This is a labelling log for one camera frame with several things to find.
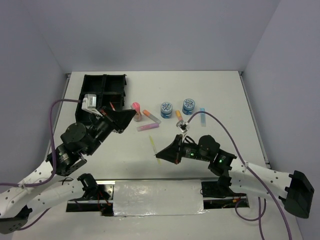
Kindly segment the orange thin pen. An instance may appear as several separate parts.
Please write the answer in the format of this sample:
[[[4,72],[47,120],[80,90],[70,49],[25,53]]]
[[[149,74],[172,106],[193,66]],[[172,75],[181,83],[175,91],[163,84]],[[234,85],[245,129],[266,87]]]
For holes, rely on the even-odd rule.
[[[109,104],[110,104],[110,107],[112,108],[112,110],[116,111],[116,109],[115,109],[114,105],[112,104],[112,102],[109,102]]]

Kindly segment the yellow thin pen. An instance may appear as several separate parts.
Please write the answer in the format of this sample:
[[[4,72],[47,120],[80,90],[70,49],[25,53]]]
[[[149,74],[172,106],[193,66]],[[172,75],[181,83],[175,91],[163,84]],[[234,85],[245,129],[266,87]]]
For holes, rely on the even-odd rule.
[[[154,152],[154,156],[155,156],[155,158],[156,158],[156,160],[157,160],[157,163],[158,163],[159,165],[161,165],[161,164],[162,164],[162,163],[161,163],[161,160],[156,157],[156,154],[157,154],[158,152],[157,152],[156,145],[155,145],[154,140],[153,140],[153,138],[152,138],[151,135],[149,135],[149,140],[150,140],[150,143],[151,143],[153,152]]]

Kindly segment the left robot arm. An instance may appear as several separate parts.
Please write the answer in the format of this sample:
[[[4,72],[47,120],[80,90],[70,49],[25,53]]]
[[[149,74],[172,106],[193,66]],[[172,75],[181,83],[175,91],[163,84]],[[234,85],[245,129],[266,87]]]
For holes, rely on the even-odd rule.
[[[55,188],[52,185],[85,165],[85,156],[93,155],[110,133],[121,134],[135,114],[132,109],[114,111],[103,107],[92,125],[75,122],[68,126],[60,136],[62,144],[16,186],[1,193],[1,234],[26,229],[28,220],[34,215],[64,201],[97,197],[101,190],[89,173]]]

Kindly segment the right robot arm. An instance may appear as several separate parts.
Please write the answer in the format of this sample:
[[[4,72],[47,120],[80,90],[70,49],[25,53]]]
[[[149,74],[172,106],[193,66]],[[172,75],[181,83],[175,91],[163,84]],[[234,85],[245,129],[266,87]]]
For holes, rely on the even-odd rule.
[[[315,189],[301,171],[275,171],[249,162],[241,162],[232,153],[220,148],[211,135],[203,135],[198,142],[189,136],[175,136],[173,142],[155,155],[173,164],[183,158],[208,162],[208,169],[218,176],[217,190],[223,196],[231,193],[276,200],[298,218],[310,216]]]

